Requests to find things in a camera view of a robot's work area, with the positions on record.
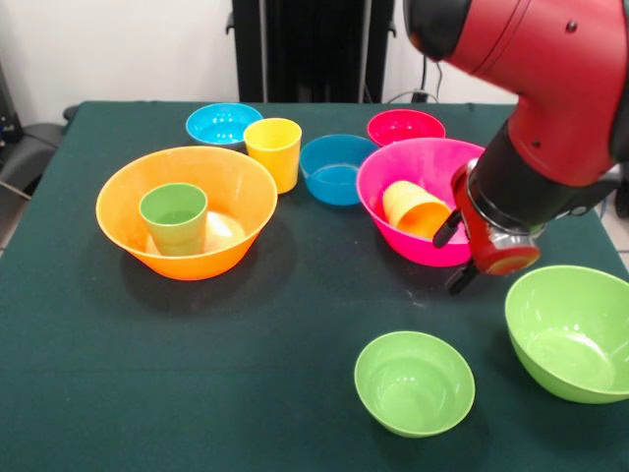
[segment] green bowl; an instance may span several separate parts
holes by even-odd
[[[629,283],[591,268],[539,268],[513,284],[505,310],[518,358],[550,393],[629,398]]]
[[[453,428],[474,403],[474,376],[465,359],[423,332],[390,332],[373,340],[356,361],[354,382],[373,417],[406,438]]]

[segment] bowl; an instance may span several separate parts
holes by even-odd
[[[377,146],[370,140],[353,135],[328,135],[310,141],[300,158],[308,190],[329,205],[357,204],[358,169],[375,150]]]
[[[374,115],[367,125],[367,133],[374,143],[387,146],[413,138],[445,138],[445,127],[422,111],[395,109]]]
[[[214,103],[190,115],[186,131],[200,145],[244,150],[245,130],[261,119],[259,111],[249,105]]]
[[[586,267],[539,268],[513,284],[505,312],[518,358],[550,393],[629,398],[629,283]]]
[[[470,258],[463,225],[448,244],[437,249],[431,239],[413,236],[391,226],[384,215],[382,195],[392,183],[406,180],[454,208],[452,175],[460,166],[480,157],[483,151],[482,147],[462,141],[421,138],[382,147],[365,160],[358,173],[358,195],[395,252],[414,263],[435,267],[457,266]]]
[[[171,182],[207,194],[203,253],[162,256],[138,211],[144,194]],[[261,164],[221,147],[175,147],[140,157],[116,172],[96,200],[100,229],[155,272],[178,280],[214,277],[235,266],[277,205],[277,188]]]
[[[456,349],[415,331],[390,332],[369,343],[356,362],[354,383],[372,416],[406,438],[455,427],[476,391],[470,366]]]

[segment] green cup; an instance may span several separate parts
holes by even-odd
[[[140,201],[155,247],[163,256],[191,256],[203,250],[207,195],[185,183],[156,187]]]
[[[474,403],[474,376],[441,339],[414,331],[385,334],[363,349],[354,383],[372,416],[396,435],[422,438],[456,426]]]

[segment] white wall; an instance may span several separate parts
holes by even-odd
[[[383,101],[402,91],[418,89],[422,81],[422,54],[415,49],[406,35],[402,3],[403,0],[395,1],[393,18],[397,27],[397,38],[394,38],[392,34],[389,35],[382,91]],[[441,63],[441,68],[443,82],[439,101],[486,103],[515,103],[517,101],[516,95],[470,77],[449,64]],[[430,61],[427,78],[426,89],[430,93],[436,93],[438,72]],[[408,102],[410,98],[411,95],[405,95],[396,102]]]
[[[401,7],[397,0],[384,99],[417,87],[422,72]],[[238,100],[234,33],[224,32],[230,11],[231,0],[0,0],[0,62],[25,124],[61,122],[66,106],[86,99]],[[515,101],[444,72],[442,101]]]

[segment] cup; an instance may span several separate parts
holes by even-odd
[[[191,256],[203,250],[207,195],[192,184],[154,188],[140,200],[140,214],[163,256]]]
[[[450,215],[450,208],[419,185],[398,181],[382,197],[384,215],[391,226],[424,239],[432,239]]]
[[[249,156],[273,176],[277,193],[285,194],[297,185],[302,129],[285,118],[266,118],[245,130]]]

